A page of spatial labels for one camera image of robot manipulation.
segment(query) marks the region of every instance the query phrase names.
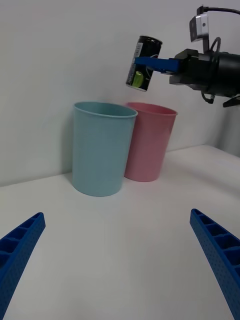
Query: can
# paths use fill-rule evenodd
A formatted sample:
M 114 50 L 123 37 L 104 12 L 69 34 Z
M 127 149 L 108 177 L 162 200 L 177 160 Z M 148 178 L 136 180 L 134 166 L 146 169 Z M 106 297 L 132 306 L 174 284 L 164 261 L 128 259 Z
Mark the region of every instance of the can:
M 141 91 L 147 91 L 153 70 L 145 65 L 135 64 L 135 58 L 150 57 L 157 58 L 161 50 L 162 41 L 148 35 L 140 35 L 132 59 L 130 71 L 127 76 L 126 85 Z

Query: robotic arm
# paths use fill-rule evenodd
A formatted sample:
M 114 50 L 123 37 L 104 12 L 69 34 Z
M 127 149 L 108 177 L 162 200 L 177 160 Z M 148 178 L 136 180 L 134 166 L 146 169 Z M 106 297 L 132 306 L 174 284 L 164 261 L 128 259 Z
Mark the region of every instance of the robotic arm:
M 220 52 L 221 39 L 217 37 L 209 45 L 208 11 L 230 12 L 240 15 L 240 11 L 227 8 L 201 6 L 197 15 L 189 23 L 191 42 L 202 40 L 203 53 L 185 49 L 174 58 L 136 57 L 136 65 L 144 65 L 150 70 L 170 75 L 172 85 L 186 85 L 201 91 L 203 99 L 212 104 L 215 96 L 230 98 L 223 107 L 240 105 L 240 55 Z

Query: table surface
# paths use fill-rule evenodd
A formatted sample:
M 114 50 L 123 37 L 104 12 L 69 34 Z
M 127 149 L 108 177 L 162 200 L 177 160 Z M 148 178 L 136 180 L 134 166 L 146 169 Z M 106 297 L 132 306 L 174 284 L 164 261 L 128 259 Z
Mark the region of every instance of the table surface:
M 232 320 L 189 224 L 192 208 L 240 238 L 240 158 L 168 152 L 154 182 L 91 197 L 71 174 L 0 188 L 0 236 L 44 212 L 4 320 Z

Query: white wall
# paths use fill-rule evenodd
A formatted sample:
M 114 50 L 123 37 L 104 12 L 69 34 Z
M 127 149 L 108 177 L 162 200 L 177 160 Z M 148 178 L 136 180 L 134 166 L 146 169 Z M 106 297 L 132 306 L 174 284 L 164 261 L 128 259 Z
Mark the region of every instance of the white wall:
M 153 75 L 149 91 L 125 86 L 140 34 L 163 41 L 162 58 L 190 43 L 197 0 L 1 0 L 0 185 L 71 169 L 72 105 L 82 100 L 144 101 L 179 112 L 169 149 L 214 143 L 223 99 L 206 104 L 199 92 Z M 239 0 L 206 6 L 240 9 Z M 240 19 L 210 13 L 211 40 L 240 54 Z

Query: cup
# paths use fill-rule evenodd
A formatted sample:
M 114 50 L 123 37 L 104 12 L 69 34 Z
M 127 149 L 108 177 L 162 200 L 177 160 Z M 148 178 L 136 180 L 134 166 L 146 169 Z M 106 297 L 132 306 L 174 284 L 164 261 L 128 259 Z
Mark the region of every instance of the cup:
M 129 102 L 136 110 L 125 177 L 140 182 L 156 180 L 161 171 L 176 111 L 155 104 Z
M 72 185 L 78 191 L 110 196 L 120 190 L 137 114 L 117 104 L 74 105 Z

